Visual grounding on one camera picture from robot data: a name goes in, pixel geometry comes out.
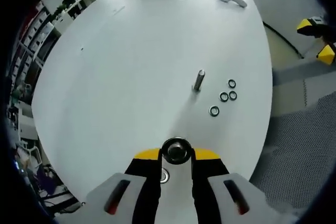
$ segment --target washer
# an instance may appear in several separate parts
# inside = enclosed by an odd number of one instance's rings
[[[229,97],[231,101],[234,101],[237,99],[237,93],[235,91],[230,91]]]
[[[167,183],[168,180],[169,180],[169,172],[162,167],[160,184]]]
[[[161,153],[172,165],[181,165],[189,160],[192,154],[190,143],[182,137],[173,137],[163,143]]]
[[[236,87],[236,82],[233,79],[230,79],[228,81],[228,84],[229,84],[229,87],[232,88],[232,89],[234,89]]]
[[[222,92],[219,94],[219,99],[222,102],[227,102],[227,100],[229,100],[229,95],[226,92]]]
[[[217,107],[217,106],[211,106],[209,108],[209,114],[211,116],[218,116],[219,115],[219,107]]]

